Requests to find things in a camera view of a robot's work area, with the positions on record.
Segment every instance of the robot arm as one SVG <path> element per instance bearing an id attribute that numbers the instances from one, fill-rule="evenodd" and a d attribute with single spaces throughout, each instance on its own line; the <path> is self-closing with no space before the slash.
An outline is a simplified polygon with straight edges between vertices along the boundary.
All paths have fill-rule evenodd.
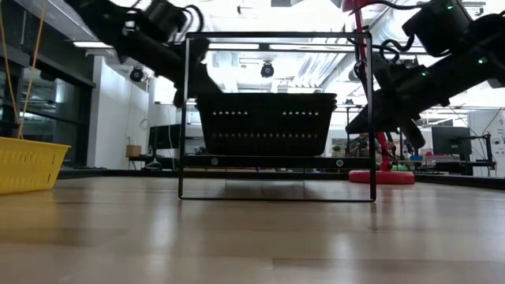
<path id="1" fill-rule="evenodd" d="M 186 8 L 179 8 L 166 0 L 154 0 L 145 10 L 117 6 L 108 0 L 65 0 L 84 23 L 105 44 L 114 47 L 120 60 L 133 58 L 174 83 L 177 89 L 174 104 L 182 105 L 185 45 L 172 44 L 170 39 L 181 32 L 189 20 Z M 200 27 L 203 17 L 200 16 Z M 220 93 L 219 87 L 208 76 L 201 61 L 208 51 L 207 39 L 192 39 L 189 70 L 190 97 L 199 93 Z"/>
<path id="2" fill-rule="evenodd" d="M 84 23 L 121 58 L 131 57 L 156 75 L 174 82 L 174 104 L 183 103 L 184 43 L 170 44 L 188 21 L 185 8 L 167 0 L 154 0 L 141 11 L 108 0 L 65 0 Z M 368 5 L 375 0 L 367 0 Z M 445 57 L 432 66 L 410 68 L 374 55 L 373 72 L 381 89 L 373 94 L 375 127 L 394 132 L 401 126 L 415 148 L 425 141 L 415 120 L 435 105 L 447 106 L 449 98 L 488 80 L 493 87 L 505 84 L 505 13 L 472 21 L 460 0 L 431 0 L 403 25 L 434 57 Z M 203 17 L 200 17 L 200 29 Z M 201 60 L 208 51 L 207 39 L 192 39 L 189 55 L 189 97 L 221 93 Z M 366 133 L 367 107 L 347 126 L 348 133 Z"/>
<path id="3" fill-rule="evenodd" d="M 425 67 L 409 67 L 372 58 L 374 76 L 381 87 L 373 93 L 377 132 L 394 132 L 399 126 L 415 148 L 425 140 L 413 121 L 430 107 L 450 104 L 449 98 L 488 81 L 494 88 L 505 84 L 505 17 L 491 14 L 472 21 L 460 0 L 432 0 L 403 25 L 426 52 L 444 57 Z M 368 107 L 346 127 L 348 133 L 368 129 Z"/>

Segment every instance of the duct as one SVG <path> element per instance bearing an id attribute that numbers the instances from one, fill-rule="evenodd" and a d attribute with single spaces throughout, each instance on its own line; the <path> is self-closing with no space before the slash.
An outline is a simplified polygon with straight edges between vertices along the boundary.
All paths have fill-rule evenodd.
<path id="1" fill-rule="evenodd" d="M 398 1 L 402 5 L 408 1 Z M 401 11 L 386 8 L 369 26 L 374 43 L 382 43 L 386 39 L 395 39 L 400 43 L 406 42 L 407 38 L 403 33 L 402 25 L 416 13 L 416 10 Z M 322 83 L 323 90 L 333 88 L 332 84 L 338 84 L 339 81 L 348 80 L 349 72 L 356 63 L 354 54 L 345 54 L 343 59 L 334 67 L 333 73 Z"/>
<path id="2" fill-rule="evenodd" d="M 319 76 L 312 82 L 315 86 L 320 86 L 328 76 L 333 72 L 332 66 L 337 66 L 337 64 L 344 58 L 345 54 L 337 54 L 333 57 L 333 60 L 329 61 L 322 69 L 318 72 Z"/>
<path id="3" fill-rule="evenodd" d="M 224 85 L 227 92 L 238 92 L 237 78 L 235 70 L 238 67 L 238 55 L 225 51 L 214 53 L 209 74 L 216 83 Z"/>
<path id="4" fill-rule="evenodd" d="M 315 38 L 312 39 L 311 43 L 321 44 L 328 43 L 326 39 Z M 329 62 L 329 59 L 333 59 L 335 54 L 306 54 L 304 56 L 304 63 L 298 71 L 297 76 L 294 78 L 294 84 L 297 86 L 304 86 L 304 84 L 308 84 L 310 78 L 314 74 L 314 70 L 321 69 L 320 65 L 324 65 L 326 62 Z"/>

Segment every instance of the rope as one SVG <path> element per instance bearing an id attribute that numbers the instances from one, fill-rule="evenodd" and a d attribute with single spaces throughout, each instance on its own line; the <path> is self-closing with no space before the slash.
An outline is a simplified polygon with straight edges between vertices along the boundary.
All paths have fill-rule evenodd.
<path id="1" fill-rule="evenodd" d="M 19 132 L 17 133 L 17 139 L 20 139 L 23 135 L 24 115 L 26 114 L 28 101 L 30 99 L 30 92 L 32 91 L 33 78 L 35 77 L 35 65 L 37 63 L 37 55 L 39 54 L 40 38 L 42 37 L 41 36 L 42 27 L 44 26 L 44 16 L 46 15 L 46 7 L 47 7 L 47 0 L 43 0 L 42 15 L 40 15 L 39 33 L 37 35 L 35 51 L 33 52 L 33 63 L 32 63 L 32 71 L 30 73 L 30 82 L 28 83 L 28 90 L 26 91 L 26 98 L 24 99 L 23 118 L 21 119 L 21 125 L 19 126 Z"/>

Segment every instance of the yellow crate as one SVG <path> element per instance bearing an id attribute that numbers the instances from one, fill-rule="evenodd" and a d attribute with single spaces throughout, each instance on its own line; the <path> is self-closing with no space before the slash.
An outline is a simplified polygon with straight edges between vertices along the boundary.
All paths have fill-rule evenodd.
<path id="1" fill-rule="evenodd" d="M 0 137 L 0 194 L 52 189 L 69 148 Z"/>

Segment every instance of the cable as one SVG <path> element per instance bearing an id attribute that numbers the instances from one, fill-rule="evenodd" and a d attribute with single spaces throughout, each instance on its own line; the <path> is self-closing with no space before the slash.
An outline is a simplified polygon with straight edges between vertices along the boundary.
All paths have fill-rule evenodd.
<path id="1" fill-rule="evenodd" d="M 351 44 L 353 44 L 355 47 L 357 47 L 357 46 L 363 46 L 363 47 L 366 47 L 366 46 L 367 46 L 367 45 L 366 45 L 366 43 L 357 43 L 357 41 L 356 41 L 356 40 L 354 40 L 354 39 L 347 39 L 347 41 L 348 41 L 348 42 L 350 42 Z M 391 59 L 391 61 L 393 61 L 393 62 L 396 62 L 396 61 L 398 61 L 398 60 L 400 59 L 400 53 L 399 53 L 396 49 L 394 49 L 394 48 L 391 48 L 391 47 L 383 47 L 383 46 L 381 46 L 381 45 L 379 45 L 379 44 L 373 44 L 373 45 L 372 45 L 372 48 L 375 48 L 375 49 L 377 49 L 377 50 L 386 50 L 386 51 L 391 52 L 392 54 L 394 54 L 394 55 L 395 55 L 395 56 L 393 57 L 393 59 Z"/>
<path id="2" fill-rule="evenodd" d="M 389 1 L 385 1 L 385 0 L 375 0 L 374 2 L 370 2 L 370 3 L 367 3 L 367 4 L 364 4 L 363 6 L 361 7 L 358 7 L 354 10 L 352 10 L 350 13 L 349 13 L 349 16 L 350 15 L 353 15 L 355 14 L 357 11 L 367 7 L 367 6 L 371 6 L 371 5 L 375 5 L 375 4 L 382 4 L 382 5 L 386 5 L 392 9 L 398 9 L 398 10 L 403 10 L 403 11 L 407 11 L 407 10 L 412 10 L 412 9 L 421 9 L 421 8 L 424 8 L 428 5 L 431 5 L 432 2 L 428 2 L 428 3 L 423 3 L 423 4 L 417 4 L 417 5 L 411 5 L 411 6 L 404 6 L 404 5 L 397 5 L 397 4 L 394 4 L 394 3 L 391 3 Z"/>
<path id="3" fill-rule="evenodd" d="M 130 82 L 130 87 L 129 87 L 129 103 L 128 103 L 128 112 L 126 113 L 126 127 L 125 127 L 125 135 L 127 135 L 127 133 L 129 133 L 128 131 L 128 127 L 129 127 L 129 115 L 130 115 L 130 112 L 132 110 L 132 100 L 133 100 L 133 88 L 134 88 L 134 83 L 133 82 Z M 128 142 L 128 145 L 131 145 L 132 143 L 132 137 L 131 136 L 127 136 L 126 137 L 127 140 L 129 140 Z"/>
<path id="4" fill-rule="evenodd" d="M 142 0 L 136 0 L 135 3 L 133 3 L 133 5 L 131 5 L 126 11 L 129 12 L 129 11 L 138 11 L 140 9 L 137 9 L 135 7 L 137 7 L 137 5 L 140 4 L 140 1 Z"/>
<path id="5" fill-rule="evenodd" d="M 39 55 L 40 39 L 42 38 L 42 27 L 44 26 L 44 17 L 46 16 L 46 7 L 47 7 L 47 0 L 43 0 L 42 15 L 40 15 L 39 33 L 37 34 L 35 51 L 33 51 L 32 71 L 30 74 L 30 81 L 28 83 L 28 90 L 26 91 L 26 98 L 24 99 L 23 118 L 21 119 L 21 125 L 19 126 L 19 131 L 17 133 L 17 139 L 20 139 L 23 135 L 24 115 L 26 114 L 26 109 L 28 108 L 28 101 L 30 100 L 30 92 L 32 91 L 33 79 L 35 77 L 35 65 L 37 63 L 37 55 Z"/>
<path id="6" fill-rule="evenodd" d="M 392 44 L 393 46 L 395 46 L 396 50 L 398 50 L 398 51 L 407 52 L 410 50 L 410 48 L 412 48 L 414 40 L 415 40 L 415 36 L 411 35 L 409 37 L 409 40 L 407 40 L 407 44 L 405 46 L 402 46 L 399 42 L 397 42 L 394 39 L 386 39 L 386 40 L 384 40 L 383 43 L 380 44 L 380 46 L 382 47 L 379 50 L 380 57 L 387 60 L 386 55 L 384 54 L 384 51 L 385 51 L 385 47 L 387 47 L 388 44 Z M 398 52 L 398 53 L 395 53 L 395 57 L 391 61 L 397 62 L 399 59 L 400 59 L 400 54 Z"/>
<path id="7" fill-rule="evenodd" d="M 193 11 L 195 11 L 196 15 L 198 16 L 198 21 L 200 22 L 198 24 L 198 29 L 196 30 L 196 32 L 203 31 L 204 30 L 204 25 L 205 25 L 205 20 L 204 20 L 204 15 L 202 14 L 202 11 L 200 10 L 200 8 L 198 8 L 195 5 L 187 5 L 186 7 L 184 7 L 184 10 L 186 12 L 189 12 L 190 9 L 192 9 Z"/>
<path id="8" fill-rule="evenodd" d="M 475 151 L 474 153 L 475 155 L 477 154 L 479 155 L 478 158 L 485 159 L 485 157 L 481 153 L 479 153 L 479 149 L 475 148 L 474 146 L 472 146 L 472 149 Z"/>
<path id="9" fill-rule="evenodd" d="M 488 126 L 486 126 L 486 128 L 484 129 L 484 131 L 482 132 L 482 136 L 485 134 L 486 130 L 488 130 L 489 126 L 491 126 L 492 122 L 495 121 L 496 117 L 498 116 L 499 112 L 502 111 L 502 107 L 500 107 L 498 109 L 498 111 L 496 111 L 496 114 L 495 116 L 492 118 L 492 120 L 488 123 Z"/>
<path id="10" fill-rule="evenodd" d="M 498 109 L 498 111 L 496 111 L 495 116 L 491 119 L 491 121 L 488 123 L 488 125 L 486 126 L 486 128 L 485 128 L 485 129 L 484 129 L 484 131 L 482 132 L 482 136 L 485 134 L 486 130 L 488 130 L 489 126 L 491 126 L 492 122 L 493 122 L 493 121 L 495 121 L 496 117 L 498 116 L 499 112 L 500 112 L 502 109 L 503 109 L 503 108 L 502 108 L 502 107 L 500 107 L 500 108 Z M 493 160 L 493 161 L 496 161 L 495 156 L 494 156 L 492 153 L 491 153 L 491 158 L 492 158 L 492 160 Z M 496 170 L 495 170 L 495 176 L 497 176 L 497 174 L 498 174 L 498 170 L 496 169 Z M 489 167 L 488 167 L 488 177 L 491 177 L 491 171 L 490 171 Z"/>
<path id="11" fill-rule="evenodd" d="M 170 135 L 170 106 L 167 108 L 168 109 L 168 142 L 170 143 L 170 149 L 168 150 L 168 153 L 170 154 L 170 157 L 172 159 L 172 170 L 175 170 L 175 157 L 172 155 L 172 136 Z"/>
<path id="12" fill-rule="evenodd" d="M 185 29 L 181 30 L 181 33 L 180 33 L 180 36 L 177 37 L 177 35 L 174 37 L 174 40 L 172 41 L 172 44 L 174 43 L 181 43 L 182 42 L 182 39 L 184 38 L 185 34 L 189 31 L 189 29 L 191 28 L 191 25 L 193 24 L 193 15 L 185 10 L 188 14 L 189 14 L 189 19 L 188 19 L 188 23 L 186 24 L 186 27 Z"/>
<path id="13" fill-rule="evenodd" d="M 7 55 L 6 33 L 3 28 L 3 16 L 1 7 L 0 7 L 0 32 L 2 33 L 2 47 L 3 47 L 4 59 L 6 61 L 7 83 L 9 85 L 10 99 L 13 103 L 14 116 L 16 117 L 16 124 L 19 125 L 19 114 L 17 113 L 16 98 L 14 98 L 13 83 L 10 79 L 9 56 Z"/>
<path id="14" fill-rule="evenodd" d="M 353 67 L 353 70 L 354 70 L 354 74 L 356 74 L 356 77 L 360 80 L 361 82 L 361 85 L 363 87 L 363 91 L 365 91 L 365 95 L 367 96 L 368 98 L 368 94 L 367 94 L 367 81 L 366 81 L 366 76 L 363 74 L 362 71 L 364 71 L 361 66 L 365 64 L 365 61 L 363 59 L 361 59 L 360 61 L 356 62 L 356 64 L 354 64 L 354 67 Z"/>
<path id="15" fill-rule="evenodd" d="M 470 156 L 466 155 L 466 150 L 465 150 L 465 147 L 462 146 L 462 149 L 463 149 L 463 156 L 465 156 L 465 174 L 464 175 L 467 175 L 468 174 L 468 162 L 469 162 L 469 159 L 470 159 Z"/>
<path id="16" fill-rule="evenodd" d="M 363 6 L 361 7 L 358 7 L 354 10 L 352 10 L 348 16 L 350 15 L 353 15 L 355 14 L 357 11 L 367 7 L 367 6 L 371 6 L 371 5 L 375 5 L 375 4 L 382 4 L 382 5 L 386 5 L 392 9 L 398 9 L 398 10 L 403 10 L 403 11 L 407 11 L 407 10 L 412 10 L 412 9 L 422 9 L 426 6 L 429 6 L 432 4 L 432 2 L 428 2 L 428 3 L 423 3 L 423 4 L 417 4 L 417 5 L 412 5 L 412 6 L 403 6 L 403 5 L 397 5 L 397 4 L 394 4 L 394 3 L 391 3 L 389 1 L 385 1 L 385 0 L 376 0 L 374 2 L 370 2 L 370 3 L 367 3 L 367 4 L 364 4 Z M 346 25 L 344 24 L 343 28 L 342 28 L 342 32 L 346 32 Z M 347 39 L 347 41 L 349 41 L 350 43 L 352 43 L 353 45 L 357 45 L 357 42 L 353 39 Z M 388 39 L 386 41 L 384 41 L 381 45 L 372 45 L 373 48 L 375 49 L 378 49 L 380 51 L 380 56 L 387 60 L 384 56 L 384 51 L 390 51 L 391 53 L 393 53 L 395 56 L 393 57 L 393 59 L 391 60 L 387 60 L 389 62 L 397 62 L 399 59 L 400 59 L 400 53 L 399 51 L 401 52 L 407 52 L 413 45 L 413 41 L 414 41 L 414 37 L 411 36 L 409 37 L 409 41 L 407 42 L 407 44 L 403 47 L 398 41 L 396 40 L 393 40 L 393 39 Z M 397 50 L 394 50 L 390 47 L 388 47 L 387 45 L 388 44 L 393 44 Z"/>
<path id="17" fill-rule="evenodd" d="M 452 107 L 449 106 L 449 109 L 452 110 L 452 112 L 454 114 L 456 114 L 456 116 L 459 118 L 459 120 L 462 121 L 466 125 L 466 127 L 468 127 L 470 132 L 472 132 L 475 136 L 479 136 L 475 131 L 473 131 L 473 129 L 468 125 L 468 123 L 466 123 L 466 121 L 464 121 L 463 118 L 461 118 L 459 116 L 459 114 Z M 482 146 L 482 141 L 480 139 L 478 139 L 478 141 L 479 141 L 479 145 L 481 146 L 482 155 L 485 155 L 484 146 Z M 488 166 L 488 176 L 490 176 L 490 175 L 491 175 L 491 170 L 489 169 L 489 166 Z"/>

